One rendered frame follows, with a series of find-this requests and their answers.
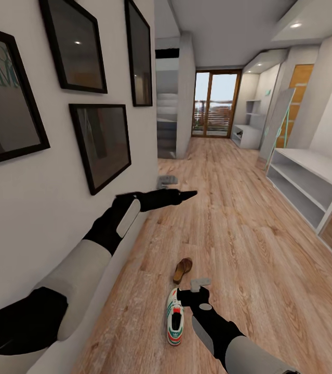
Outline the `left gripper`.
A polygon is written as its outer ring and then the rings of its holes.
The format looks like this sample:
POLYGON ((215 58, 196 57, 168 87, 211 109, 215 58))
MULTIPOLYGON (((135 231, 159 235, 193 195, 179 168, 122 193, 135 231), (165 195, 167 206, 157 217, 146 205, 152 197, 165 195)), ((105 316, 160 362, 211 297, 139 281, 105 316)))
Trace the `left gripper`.
POLYGON ((155 199, 155 209, 168 205, 179 205, 181 202, 195 196, 197 191, 179 191, 178 189, 162 189, 151 191, 155 199))

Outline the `gym shoe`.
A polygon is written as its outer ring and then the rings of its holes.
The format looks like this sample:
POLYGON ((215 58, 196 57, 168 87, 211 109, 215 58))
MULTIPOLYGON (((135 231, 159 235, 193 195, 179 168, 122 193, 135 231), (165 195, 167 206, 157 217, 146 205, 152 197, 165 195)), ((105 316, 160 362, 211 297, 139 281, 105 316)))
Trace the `gym shoe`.
POLYGON ((167 301, 167 339, 171 345, 180 345, 182 340, 183 324, 183 306, 181 301, 177 300, 177 288, 175 288, 170 293, 167 301))

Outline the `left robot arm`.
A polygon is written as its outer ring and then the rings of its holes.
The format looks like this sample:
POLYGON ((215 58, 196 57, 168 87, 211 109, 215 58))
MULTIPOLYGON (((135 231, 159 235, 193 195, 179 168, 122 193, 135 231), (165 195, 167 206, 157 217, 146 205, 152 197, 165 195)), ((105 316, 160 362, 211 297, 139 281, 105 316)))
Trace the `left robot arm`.
POLYGON ((26 374, 54 342, 75 332, 139 212, 179 205, 197 194, 166 186, 178 183, 179 178, 163 175, 157 191, 116 195, 112 207, 25 299, 0 309, 0 374, 26 374))

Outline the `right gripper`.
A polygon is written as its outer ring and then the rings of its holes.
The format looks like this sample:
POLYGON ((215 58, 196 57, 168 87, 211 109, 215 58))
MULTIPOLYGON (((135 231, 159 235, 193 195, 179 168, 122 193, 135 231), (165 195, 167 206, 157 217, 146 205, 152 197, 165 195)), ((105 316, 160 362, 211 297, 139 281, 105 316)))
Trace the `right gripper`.
POLYGON ((192 304, 196 298, 203 298, 208 301, 208 290, 206 288, 200 288, 199 292, 192 292, 191 290, 181 291, 179 288, 177 288, 177 300, 181 301, 183 307, 192 307, 192 304))

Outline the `sandal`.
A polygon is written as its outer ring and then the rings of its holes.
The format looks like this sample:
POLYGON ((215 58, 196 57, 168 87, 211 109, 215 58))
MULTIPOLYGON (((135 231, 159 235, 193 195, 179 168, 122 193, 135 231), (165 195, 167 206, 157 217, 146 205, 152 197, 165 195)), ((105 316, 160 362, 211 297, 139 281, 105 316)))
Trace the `sandal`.
POLYGON ((187 258, 184 258, 181 260, 181 262, 179 262, 179 264, 177 265, 177 268, 176 268, 176 272, 173 276, 173 282, 175 284, 180 284, 181 281, 182 281, 182 278, 183 278, 183 275, 185 273, 188 273, 190 272, 191 268, 192 268, 192 258, 190 257, 187 257, 187 258))

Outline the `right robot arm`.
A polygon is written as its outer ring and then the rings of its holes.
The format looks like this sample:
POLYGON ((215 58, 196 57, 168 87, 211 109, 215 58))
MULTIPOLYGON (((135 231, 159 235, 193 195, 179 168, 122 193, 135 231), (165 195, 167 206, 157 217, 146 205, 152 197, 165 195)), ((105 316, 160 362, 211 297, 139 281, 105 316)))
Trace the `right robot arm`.
POLYGON ((302 374, 274 357, 239 331, 232 321, 217 314, 208 301, 211 278, 191 279, 190 290, 177 288, 177 300, 190 306, 195 333, 228 374, 302 374))

